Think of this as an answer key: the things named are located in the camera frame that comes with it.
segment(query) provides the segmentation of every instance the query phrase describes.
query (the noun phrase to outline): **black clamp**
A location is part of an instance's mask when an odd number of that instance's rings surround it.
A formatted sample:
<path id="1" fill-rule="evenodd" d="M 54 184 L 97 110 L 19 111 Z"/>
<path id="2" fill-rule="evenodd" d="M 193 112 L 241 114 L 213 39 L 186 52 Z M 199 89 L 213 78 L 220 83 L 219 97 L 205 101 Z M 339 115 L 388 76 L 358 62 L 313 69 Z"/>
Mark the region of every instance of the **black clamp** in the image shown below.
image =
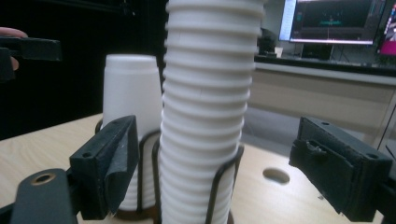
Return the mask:
<path id="1" fill-rule="evenodd" d="M 350 221 L 371 222 L 378 210 L 383 223 L 396 223 L 392 159 L 329 122 L 301 118 L 290 165 Z"/>
<path id="2" fill-rule="evenodd" d="M 0 209 L 0 223 L 77 223 L 115 214 L 139 161 L 135 116 L 116 119 L 70 157 L 70 169 L 49 169 L 24 179 L 15 203 Z"/>
<path id="3" fill-rule="evenodd" d="M 0 36 L 0 81 L 15 78 L 11 56 L 30 60 L 61 61 L 61 43 L 58 40 L 30 37 Z"/>

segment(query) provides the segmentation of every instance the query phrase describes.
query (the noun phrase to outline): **wooden table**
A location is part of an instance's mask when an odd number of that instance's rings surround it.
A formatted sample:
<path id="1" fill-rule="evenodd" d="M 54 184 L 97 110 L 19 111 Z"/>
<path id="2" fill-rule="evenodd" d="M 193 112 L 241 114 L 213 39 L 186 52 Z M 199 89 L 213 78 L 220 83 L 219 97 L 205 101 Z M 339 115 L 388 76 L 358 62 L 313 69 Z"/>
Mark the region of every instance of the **wooden table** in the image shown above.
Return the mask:
<path id="1" fill-rule="evenodd" d="M 18 184 L 28 175 L 49 168 L 69 167 L 68 158 L 94 133 L 101 115 L 75 120 L 42 131 L 0 142 L 0 207 L 15 200 Z M 273 152 L 245 145 L 236 179 L 232 212 L 236 224 L 349 223 L 309 182 L 304 174 L 288 165 L 289 159 Z M 286 173 L 290 181 L 280 184 L 263 176 L 266 169 Z M 377 213 L 374 223 L 381 222 Z M 84 223 L 130 223 L 108 217 Z M 152 223 L 151 220 L 139 223 Z"/>

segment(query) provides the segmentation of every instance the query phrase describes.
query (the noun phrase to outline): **hole in table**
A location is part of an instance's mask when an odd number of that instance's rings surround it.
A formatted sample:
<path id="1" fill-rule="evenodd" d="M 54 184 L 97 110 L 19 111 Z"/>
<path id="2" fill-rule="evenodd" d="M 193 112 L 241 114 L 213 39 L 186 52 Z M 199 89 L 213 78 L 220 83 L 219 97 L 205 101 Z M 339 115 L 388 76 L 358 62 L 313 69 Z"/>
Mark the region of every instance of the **hole in table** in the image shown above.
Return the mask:
<path id="1" fill-rule="evenodd" d="M 286 185 L 290 182 L 289 175 L 286 172 L 276 168 L 266 168 L 262 172 L 262 175 L 266 179 L 269 179 L 281 185 Z"/>

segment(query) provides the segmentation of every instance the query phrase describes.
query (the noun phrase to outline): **screw hole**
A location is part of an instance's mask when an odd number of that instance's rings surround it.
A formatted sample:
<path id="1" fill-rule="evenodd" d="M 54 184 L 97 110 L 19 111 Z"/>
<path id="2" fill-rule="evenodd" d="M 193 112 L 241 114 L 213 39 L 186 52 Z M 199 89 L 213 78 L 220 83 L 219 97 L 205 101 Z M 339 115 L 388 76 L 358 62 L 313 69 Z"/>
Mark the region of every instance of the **screw hole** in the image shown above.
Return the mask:
<path id="1" fill-rule="evenodd" d="M 39 186 L 39 185 L 47 184 L 51 180 L 53 180 L 55 176 L 56 175 L 52 173 L 40 175 L 32 180 L 32 185 Z"/>
<path id="2" fill-rule="evenodd" d="M 84 154 L 82 154 L 83 158 L 89 158 L 91 156 L 91 152 L 85 152 Z"/>

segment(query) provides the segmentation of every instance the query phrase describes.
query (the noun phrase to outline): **table surface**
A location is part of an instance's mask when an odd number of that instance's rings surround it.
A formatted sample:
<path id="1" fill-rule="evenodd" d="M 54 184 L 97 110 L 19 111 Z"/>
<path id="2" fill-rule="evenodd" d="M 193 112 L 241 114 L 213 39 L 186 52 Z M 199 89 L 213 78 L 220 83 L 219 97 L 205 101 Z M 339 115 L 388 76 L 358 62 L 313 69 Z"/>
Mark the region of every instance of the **table surface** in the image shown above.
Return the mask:
<path id="1" fill-rule="evenodd" d="M 50 168 L 67 169 L 68 158 L 93 136 L 100 118 L 96 115 L 0 141 L 0 207 L 14 202 L 18 184 L 28 175 Z M 235 224 L 350 223 L 288 162 L 286 157 L 245 145 L 233 190 L 231 209 Z M 280 184 L 264 177 L 264 170 L 270 169 L 287 174 L 290 181 Z M 381 218 L 377 213 L 373 223 L 380 223 Z M 102 221 L 82 221 L 78 217 L 78 221 L 130 223 L 114 217 Z"/>

